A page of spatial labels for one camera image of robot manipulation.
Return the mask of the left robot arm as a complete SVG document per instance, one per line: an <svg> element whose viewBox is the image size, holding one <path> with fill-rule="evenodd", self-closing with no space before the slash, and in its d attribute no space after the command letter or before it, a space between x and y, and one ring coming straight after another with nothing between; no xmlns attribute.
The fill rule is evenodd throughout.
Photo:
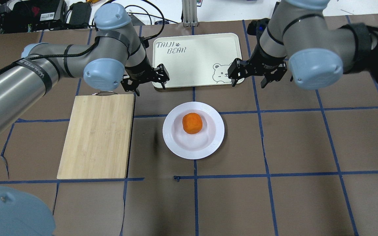
<svg viewBox="0 0 378 236"><path fill-rule="evenodd" d="M139 95L138 86L169 81L163 64L152 67L146 48L124 6L109 1L94 14L94 44L30 44L22 57L0 69L0 134L45 96L61 77L83 76L91 87L111 91L122 85ZM52 211L36 196L0 186L0 236L51 236Z"/></svg>

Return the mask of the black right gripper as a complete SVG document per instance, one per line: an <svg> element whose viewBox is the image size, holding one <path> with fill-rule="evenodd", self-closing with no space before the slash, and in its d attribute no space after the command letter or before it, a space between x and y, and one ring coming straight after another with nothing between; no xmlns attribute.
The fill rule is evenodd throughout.
<svg viewBox="0 0 378 236"><path fill-rule="evenodd" d="M235 87L240 79L250 76L264 76L261 81L262 89L271 82L279 82L288 70L284 59L285 57L271 56L262 46L256 46L248 60L235 58L230 64L227 72L232 87Z"/></svg>

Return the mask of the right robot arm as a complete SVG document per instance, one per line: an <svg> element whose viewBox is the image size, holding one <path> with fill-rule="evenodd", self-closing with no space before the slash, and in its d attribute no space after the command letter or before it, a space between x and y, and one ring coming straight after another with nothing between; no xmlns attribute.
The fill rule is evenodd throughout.
<svg viewBox="0 0 378 236"><path fill-rule="evenodd" d="M368 71L378 84L378 26L347 24L327 27L327 0L282 0L271 18L254 20L247 32L257 45L249 60L229 66L232 86L240 79L264 76L261 87L278 82L290 70L302 89L333 85L342 75Z"/></svg>

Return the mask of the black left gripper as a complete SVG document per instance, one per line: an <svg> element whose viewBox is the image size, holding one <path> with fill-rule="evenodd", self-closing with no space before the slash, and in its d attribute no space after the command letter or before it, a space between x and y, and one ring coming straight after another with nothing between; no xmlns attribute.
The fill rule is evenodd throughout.
<svg viewBox="0 0 378 236"><path fill-rule="evenodd" d="M148 82L160 83L162 89L166 89L166 83L170 80L169 73L163 64L152 67L149 64L140 64L136 66L126 66L125 72L129 76L123 78L120 84L124 91L135 92L136 96L140 96L138 86Z"/></svg>

